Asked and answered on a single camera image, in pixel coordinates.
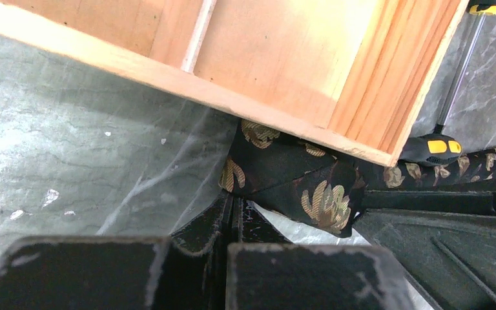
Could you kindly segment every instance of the wooden panel edge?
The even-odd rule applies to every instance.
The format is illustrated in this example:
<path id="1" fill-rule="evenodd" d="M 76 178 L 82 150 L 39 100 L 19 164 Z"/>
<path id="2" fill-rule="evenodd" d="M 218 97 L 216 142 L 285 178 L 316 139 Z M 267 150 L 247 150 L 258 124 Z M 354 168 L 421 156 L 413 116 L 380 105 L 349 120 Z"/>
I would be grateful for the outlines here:
<path id="1" fill-rule="evenodd" d="M 160 0 L 159 24 L 148 57 L 181 68 L 206 0 Z"/>
<path id="2" fill-rule="evenodd" d="M 451 38 L 453 38 L 457 26 L 459 25 L 459 22 L 461 22 L 461 18 L 463 17 L 463 14 L 467 9 L 468 2 L 469 0 L 459 1 L 459 5 L 457 6 L 457 10 L 455 11 L 453 18 L 451 19 L 451 22 L 449 23 L 448 29 L 446 29 L 446 32 L 444 33 L 442 39 L 440 40 L 440 45 L 437 49 L 435 58 L 433 59 L 431 69 L 429 70 L 429 72 L 425 77 L 423 85 L 421 86 L 421 89 L 419 90 L 419 93 L 417 95 L 417 99 L 413 104 L 411 111 L 408 114 L 408 118 L 406 119 L 406 122 L 402 127 L 402 131 L 400 132 L 400 135 L 398 136 L 398 140 L 396 141 L 394 151 L 391 154 L 391 161 L 387 164 L 387 166 L 394 166 L 398 161 L 398 157 L 400 156 L 400 153 L 404 148 L 404 144 L 406 144 L 406 141 L 408 140 L 408 136 L 409 133 L 411 132 L 411 128 L 415 120 L 417 119 L 417 116 L 419 115 L 419 111 L 421 110 L 423 103 L 425 102 L 425 97 L 427 96 L 431 84 L 438 72 L 440 64 L 442 63 L 442 59 L 444 58 L 444 55 L 446 55 L 446 50 L 450 45 L 449 43 L 451 41 Z"/>
<path id="3" fill-rule="evenodd" d="M 355 60 L 347 75 L 347 80 L 328 125 L 329 129 L 339 134 L 347 134 L 360 108 L 362 98 L 364 98 L 364 93 L 367 89 L 367 82 L 373 75 L 373 70 L 364 69 L 369 65 L 375 66 L 377 64 L 390 28 L 390 20 L 385 17 L 394 16 L 398 2 L 399 0 L 381 0 L 374 10 L 372 20 L 368 24 L 366 35 L 362 39 L 358 53 L 356 53 Z M 379 32 L 380 29 L 385 28 L 384 25 L 387 26 L 387 32 Z"/>
<path id="4" fill-rule="evenodd" d="M 400 97 L 401 104 L 398 106 L 398 110 L 396 111 L 396 115 L 393 116 L 393 121 L 389 122 L 387 126 L 386 133 L 382 137 L 379 147 L 377 149 L 383 150 L 384 152 L 393 152 L 396 146 L 393 139 L 398 139 L 398 135 L 403 129 L 403 124 L 408 118 L 408 114 L 410 112 L 410 108 L 412 104 L 414 104 L 417 100 L 417 96 L 419 95 L 419 90 L 421 89 L 423 83 L 425 82 L 425 77 L 429 72 L 432 60 L 435 57 L 436 51 L 440 46 L 440 42 L 442 40 L 442 36 L 445 31 L 448 29 L 451 18 L 455 15 L 457 4 L 452 1 L 443 1 L 442 4 L 446 6 L 440 7 L 440 11 L 443 13 L 442 16 L 436 18 L 433 21 L 432 29 L 435 30 L 435 33 L 427 36 L 424 42 L 424 49 L 419 54 L 418 57 L 418 65 L 414 67 L 412 70 L 410 81 L 408 83 L 408 87 L 405 88 Z"/>
<path id="5" fill-rule="evenodd" d="M 206 30 L 208 30 L 208 24 L 210 23 L 210 18 L 212 18 L 215 6 L 216 0 L 203 0 L 202 2 L 193 35 L 189 41 L 183 62 L 181 63 L 181 69 L 185 72 L 193 73 L 200 47 L 202 46 Z"/>
<path id="6" fill-rule="evenodd" d="M 0 34 L 378 165 L 392 162 L 386 152 L 15 6 L 0 3 Z"/>

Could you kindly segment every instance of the unfinished pine wood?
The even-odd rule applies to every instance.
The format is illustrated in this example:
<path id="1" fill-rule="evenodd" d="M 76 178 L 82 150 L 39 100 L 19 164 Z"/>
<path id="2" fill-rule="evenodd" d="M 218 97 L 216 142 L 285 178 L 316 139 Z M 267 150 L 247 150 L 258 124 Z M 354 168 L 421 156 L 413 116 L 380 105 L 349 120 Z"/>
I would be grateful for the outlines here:
<path id="1" fill-rule="evenodd" d="M 445 28 L 450 25 L 461 3 L 466 5 L 465 1 L 449 0 L 399 1 L 394 17 L 387 19 L 384 26 L 378 28 L 377 32 L 381 32 L 381 35 L 375 34 L 379 39 L 386 34 L 384 41 L 373 44 L 375 47 L 382 42 L 377 56 L 378 61 L 372 67 L 363 67 L 362 64 L 367 62 L 367 56 L 359 54 L 360 62 L 356 62 L 357 67 L 353 66 L 351 71 L 354 74 L 369 70 L 371 77 L 368 83 L 363 84 L 362 87 L 355 85 L 351 89 L 345 88 L 342 94 L 342 96 L 350 94 L 351 97 L 358 96 L 362 99 L 343 101 L 343 105 L 338 105 L 335 111 L 338 119 L 333 119 L 329 128 L 348 138 L 385 151 L 403 144 L 405 140 L 393 141 L 386 138 L 387 128 L 397 127 L 402 122 L 404 111 L 419 111 L 422 101 L 405 101 L 402 95 L 418 94 L 421 91 L 421 83 L 412 81 L 415 72 L 418 68 L 422 68 L 427 73 L 430 63 L 437 55 Z M 435 41 L 438 44 L 433 46 L 426 44 L 429 37 L 435 36 L 440 38 L 440 41 Z M 376 53 L 374 49 L 370 61 L 375 61 Z"/>
<path id="2" fill-rule="evenodd" d="M 0 34 L 394 165 L 467 2 L 8 0 Z"/>
<path id="3" fill-rule="evenodd" d="M 385 134 L 379 144 L 380 149 L 387 147 L 386 150 L 388 152 L 393 152 L 399 144 L 398 140 L 402 132 L 404 132 L 402 136 L 407 138 L 411 130 L 411 125 L 408 128 L 404 125 L 408 118 L 411 123 L 415 121 L 422 101 L 424 101 L 424 97 L 418 99 L 418 96 L 420 93 L 426 94 L 432 82 L 432 79 L 427 79 L 427 76 L 434 76 L 435 72 L 432 73 L 431 70 L 436 71 L 442 62 L 442 56 L 445 54 L 445 51 L 442 52 L 439 50 L 440 42 L 444 36 L 453 35 L 453 33 L 448 32 L 450 25 L 448 21 L 451 21 L 455 18 L 455 14 L 462 11 L 459 10 L 459 4 L 453 1 L 446 1 L 441 5 L 442 9 L 438 12 L 439 15 L 435 18 L 435 22 L 430 28 L 424 46 L 419 53 L 418 66 L 416 70 L 412 71 L 408 79 L 409 85 L 404 89 L 400 97 L 400 105 L 397 106 L 396 111 L 393 113 L 394 118 L 391 118 L 391 121 L 384 130 Z M 412 103 L 415 104 L 418 102 L 420 102 L 419 107 L 410 107 Z"/>
<path id="4" fill-rule="evenodd" d="M 390 154 L 15 6 L 0 3 L 0 34 L 380 165 L 391 161 Z"/>
<path id="5" fill-rule="evenodd" d="M 377 3 L 218 0 L 194 74 L 327 127 Z"/>
<path id="6" fill-rule="evenodd" d="M 383 0 L 378 4 L 372 23 L 362 41 L 349 77 L 332 114 L 328 128 L 339 134 L 347 134 L 355 120 L 358 108 L 367 96 L 367 88 L 374 78 L 374 69 L 384 49 L 387 34 L 395 18 L 399 0 Z"/>
<path id="7" fill-rule="evenodd" d="M 197 17 L 197 21 L 194 26 L 193 33 L 191 35 L 191 40 L 187 47 L 185 57 L 181 63 L 181 69 L 183 71 L 192 73 L 195 67 L 195 63 L 202 46 L 202 41 L 208 29 L 208 24 L 210 23 L 210 18 L 214 12 L 214 7 L 216 6 L 216 0 L 203 0 L 200 12 Z"/>
<path id="8" fill-rule="evenodd" d="M 149 55 L 167 0 L 4 0 L 4 3 Z"/>
<path id="9" fill-rule="evenodd" d="M 202 4 L 203 0 L 165 1 L 150 58 L 176 68 L 182 67 Z"/>

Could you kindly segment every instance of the white paint spot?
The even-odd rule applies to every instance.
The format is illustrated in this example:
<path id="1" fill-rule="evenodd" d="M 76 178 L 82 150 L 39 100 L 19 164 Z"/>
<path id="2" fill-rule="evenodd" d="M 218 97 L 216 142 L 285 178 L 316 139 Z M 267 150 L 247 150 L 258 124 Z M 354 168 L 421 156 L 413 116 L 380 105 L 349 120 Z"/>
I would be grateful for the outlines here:
<path id="1" fill-rule="evenodd" d="M 41 253 L 36 253 L 33 255 L 22 255 L 19 258 L 16 258 L 12 262 L 10 262 L 10 265 L 12 267 L 18 267 L 18 266 L 27 264 L 28 262 L 32 262 L 32 261 L 36 260 L 37 258 L 39 258 L 39 256 L 41 256 Z"/>
<path id="2" fill-rule="evenodd" d="M 46 207 L 47 205 L 50 205 L 54 200 L 58 199 L 59 197 L 59 192 L 55 189 L 49 189 L 46 192 L 45 196 L 45 202 L 43 203 L 43 208 Z"/>
<path id="3" fill-rule="evenodd" d="M 24 210 L 16 210 L 10 215 L 11 220 L 17 220 L 19 219 L 22 215 L 24 215 L 25 211 Z"/>
<path id="4" fill-rule="evenodd" d="M 155 244 L 153 245 L 153 251 L 155 252 L 155 258 L 153 258 L 153 262 L 149 266 L 149 278 L 145 284 L 145 307 L 147 308 L 153 306 L 155 291 L 159 286 L 159 277 L 162 273 L 164 259 L 167 257 L 166 254 L 168 254 L 168 247 L 160 247 L 159 244 Z"/>
<path id="5" fill-rule="evenodd" d="M 161 194 L 161 201 L 164 203 L 178 203 L 178 197 L 175 195 L 164 192 Z"/>
<path id="6" fill-rule="evenodd" d="M 10 151 L 16 145 L 22 144 L 26 140 L 25 135 L 20 129 L 4 130 L 0 134 L 0 151 Z"/>
<path id="7" fill-rule="evenodd" d="M 72 125 L 68 125 L 67 129 L 69 129 L 69 132 L 71 132 L 72 134 L 76 134 L 77 131 L 79 131 L 77 128 L 73 127 Z"/>

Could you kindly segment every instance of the gray floor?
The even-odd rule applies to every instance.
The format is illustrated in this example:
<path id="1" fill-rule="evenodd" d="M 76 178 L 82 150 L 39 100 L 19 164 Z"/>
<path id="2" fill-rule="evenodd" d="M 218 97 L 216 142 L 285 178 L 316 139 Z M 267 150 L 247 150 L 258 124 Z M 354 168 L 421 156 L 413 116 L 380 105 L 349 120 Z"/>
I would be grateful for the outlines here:
<path id="1" fill-rule="evenodd" d="M 412 135 L 434 126 L 469 19 L 459 26 Z M 496 145 L 496 17 L 486 20 L 477 44 L 445 131 L 467 151 Z M 169 234 L 219 191 L 235 123 L 0 37 L 0 253 L 31 234 Z M 269 219 L 295 242 L 339 242 Z"/>

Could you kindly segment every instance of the wooden drawer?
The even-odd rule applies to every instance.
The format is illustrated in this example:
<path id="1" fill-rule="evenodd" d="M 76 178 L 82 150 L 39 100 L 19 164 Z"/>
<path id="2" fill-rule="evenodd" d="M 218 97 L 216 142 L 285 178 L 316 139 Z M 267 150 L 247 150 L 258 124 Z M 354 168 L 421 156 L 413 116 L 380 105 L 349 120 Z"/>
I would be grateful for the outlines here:
<path id="1" fill-rule="evenodd" d="M 0 34 L 390 166 L 467 2 L 2 0 Z"/>

